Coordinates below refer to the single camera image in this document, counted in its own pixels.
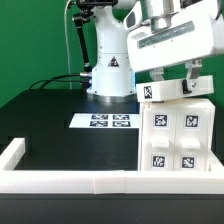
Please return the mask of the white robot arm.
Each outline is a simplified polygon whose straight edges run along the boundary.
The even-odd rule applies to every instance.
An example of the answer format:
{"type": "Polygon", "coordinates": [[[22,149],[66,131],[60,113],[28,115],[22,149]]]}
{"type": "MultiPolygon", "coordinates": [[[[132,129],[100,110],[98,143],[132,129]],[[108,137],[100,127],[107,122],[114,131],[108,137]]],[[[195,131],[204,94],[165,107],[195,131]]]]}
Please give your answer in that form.
{"type": "Polygon", "coordinates": [[[122,22],[108,4],[93,9],[98,52],[89,97],[151,102],[213,91],[200,69],[204,58],[224,54],[222,0],[118,0],[116,6],[129,11],[122,22]]]}

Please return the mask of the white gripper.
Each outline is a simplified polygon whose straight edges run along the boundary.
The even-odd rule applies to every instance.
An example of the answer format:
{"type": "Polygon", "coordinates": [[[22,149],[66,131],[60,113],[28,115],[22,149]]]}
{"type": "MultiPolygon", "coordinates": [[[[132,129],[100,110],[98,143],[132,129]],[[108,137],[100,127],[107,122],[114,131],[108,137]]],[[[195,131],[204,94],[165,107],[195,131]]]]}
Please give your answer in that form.
{"type": "Polygon", "coordinates": [[[185,11],[172,17],[169,29],[152,34],[148,26],[130,32],[127,38],[130,65],[135,72],[150,71],[153,81],[163,81],[164,69],[185,63],[184,94],[197,85],[202,58],[224,54],[224,17],[209,12],[185,11]]]}

